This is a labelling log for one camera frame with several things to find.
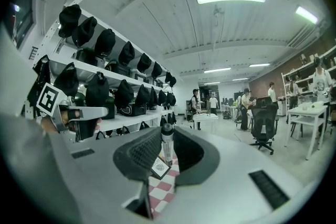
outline checkered cloth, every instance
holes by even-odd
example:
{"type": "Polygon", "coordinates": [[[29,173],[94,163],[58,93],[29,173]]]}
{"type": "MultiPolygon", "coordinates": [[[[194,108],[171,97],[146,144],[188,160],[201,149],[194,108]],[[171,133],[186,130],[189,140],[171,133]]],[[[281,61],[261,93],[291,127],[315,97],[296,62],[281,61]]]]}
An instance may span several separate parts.
{"type": "Polygon", "coordinates": [[[168,173],[161,179],[149,177],[149,200],[153,218],[156,218],[163,208],[174,198],[175,177],[179,174],[179,163],[173,155],[173,165],[168,173]]]}

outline floor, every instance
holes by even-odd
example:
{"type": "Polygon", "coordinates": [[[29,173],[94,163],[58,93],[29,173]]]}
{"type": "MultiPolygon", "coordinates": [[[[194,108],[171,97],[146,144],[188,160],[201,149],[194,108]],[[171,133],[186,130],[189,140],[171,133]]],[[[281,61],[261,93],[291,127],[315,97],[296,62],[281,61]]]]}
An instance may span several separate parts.
{"type": "MultiPolygon", "coordinates": [[[[246,144],[255,142],[250,131],[240,131],[237,129],[240,128],[240,124],[236,127],[236,123],[232,120],[224,120],[221,113],[218,112],[218,116],[219,119],[216,123],[215,135],[246,144]]],[[[187,121],[184,120],[184,116],[178,116],[176,119],[178,124],[188,124],[187,121]]],[[[210,132],[211,126],[204,122],[201,123],[201,129],[202,131],[210,132]]],[[[318,139],[316,139],[312,155],[308,161],[306,160],[306,155],[312,137],[312,127],[304,126],[303,137],[297,141],[294,137],[296,137],[296,133],[299,129],[299,126],[297,126],[293,137],[288,141],[287,147],[284,147],[283,144],[288,125],[286,124],[286,117],[280,117],[277,134],[272,143],[274,154],[270,155],[270,151],[266,148],[261,148],[260,151],[291,173],[295,178],[301,181],[303,185],[306,185],[313,180],[321,178],[325,169],[328,167],[332,155],[335,152],[336,129],[333,130],[332,135],[330,135],[330,132],[325,133],[321,150],[317,150],[318,139]]]]}

